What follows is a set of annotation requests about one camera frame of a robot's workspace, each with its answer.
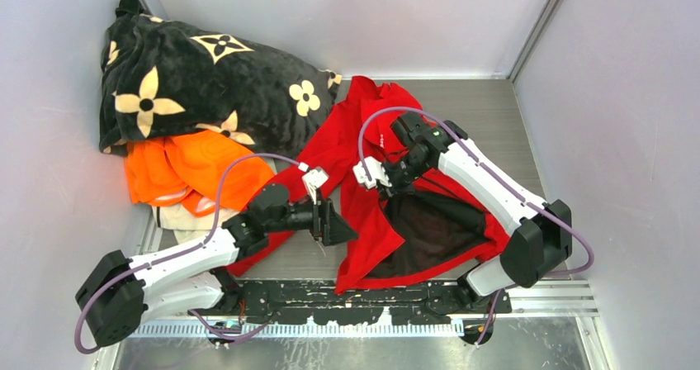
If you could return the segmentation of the red zip jacket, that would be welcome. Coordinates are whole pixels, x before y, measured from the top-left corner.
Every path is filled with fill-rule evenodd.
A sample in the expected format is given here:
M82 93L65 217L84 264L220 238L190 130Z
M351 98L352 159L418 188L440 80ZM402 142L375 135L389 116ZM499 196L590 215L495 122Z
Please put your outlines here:
M338 268L337 292L423 282L472 259L488 261L508 243L474 192L436 169L388 199L357 182L352 168L362 156L382 161L404 153L390 128L403 107L419 108L419 101L396 83L356 76L298 155L328 174L322 192L339 191L342 217L357 232Z

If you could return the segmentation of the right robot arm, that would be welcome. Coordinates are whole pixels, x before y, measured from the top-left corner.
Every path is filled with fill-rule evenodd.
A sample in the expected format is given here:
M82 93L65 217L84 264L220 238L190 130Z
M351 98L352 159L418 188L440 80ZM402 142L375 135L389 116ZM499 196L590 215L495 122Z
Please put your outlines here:
M407 153L383 165L380 180L405 187L435 169L465 188L504 229L508 241L500 254L461 277L461 307L481 311L492 293L515 285L532 287L572 254L571 210L528 191L491 162L452 123L434 125L406 111L390 125Z

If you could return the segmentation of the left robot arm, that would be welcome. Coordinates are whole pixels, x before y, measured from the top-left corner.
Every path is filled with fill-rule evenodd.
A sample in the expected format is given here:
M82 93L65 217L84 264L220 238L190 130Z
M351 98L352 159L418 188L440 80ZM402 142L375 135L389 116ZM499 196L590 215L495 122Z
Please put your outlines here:
M263 188L246 209L200 238L151 254L102 256L78 289L76 337L87 326L98 349L116 344L143 323L177 312L236 311L240 291L227 266L272 245L272 234L306 230L323 246L356 240L358 233L318 188L296 202L281 184Z

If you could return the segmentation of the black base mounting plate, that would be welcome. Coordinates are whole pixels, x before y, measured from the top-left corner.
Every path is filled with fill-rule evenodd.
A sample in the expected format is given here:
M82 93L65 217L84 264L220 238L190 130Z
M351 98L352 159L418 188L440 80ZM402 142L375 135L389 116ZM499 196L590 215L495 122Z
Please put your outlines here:
M448 280L337 293L328 279L247 279L238 281L223 304L196 313L250 324L374 325L385 314L390 325L443 325L457 315L486 315L491 305L491 298L472 296Z

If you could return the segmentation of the cream cloth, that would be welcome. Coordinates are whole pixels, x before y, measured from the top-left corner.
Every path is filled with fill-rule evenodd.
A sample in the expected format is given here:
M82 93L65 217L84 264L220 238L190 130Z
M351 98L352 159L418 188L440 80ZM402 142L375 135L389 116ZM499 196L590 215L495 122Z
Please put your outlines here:
M181 204L152 206L151 210L156 226L173 232L179 244L208 235L214 225L214 206L206 207L203 216L195 216Z

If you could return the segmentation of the orange garment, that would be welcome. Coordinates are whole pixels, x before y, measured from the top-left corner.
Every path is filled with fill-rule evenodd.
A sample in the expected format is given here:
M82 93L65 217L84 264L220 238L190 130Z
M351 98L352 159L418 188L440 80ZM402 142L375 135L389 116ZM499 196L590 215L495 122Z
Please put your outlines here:
M181 205L198 217L214 212L226 169L253 153L208 130L130 142L126 148L125 174L133 203Z

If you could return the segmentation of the black floral plush blanket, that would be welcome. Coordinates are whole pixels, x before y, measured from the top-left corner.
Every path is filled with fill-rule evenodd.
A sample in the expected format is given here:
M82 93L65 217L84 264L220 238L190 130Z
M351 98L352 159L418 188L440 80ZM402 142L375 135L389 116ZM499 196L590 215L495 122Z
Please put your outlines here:
M253 152L296 157L342 81L283 50L149 15L120 0L102 51L99 150L210 131Z

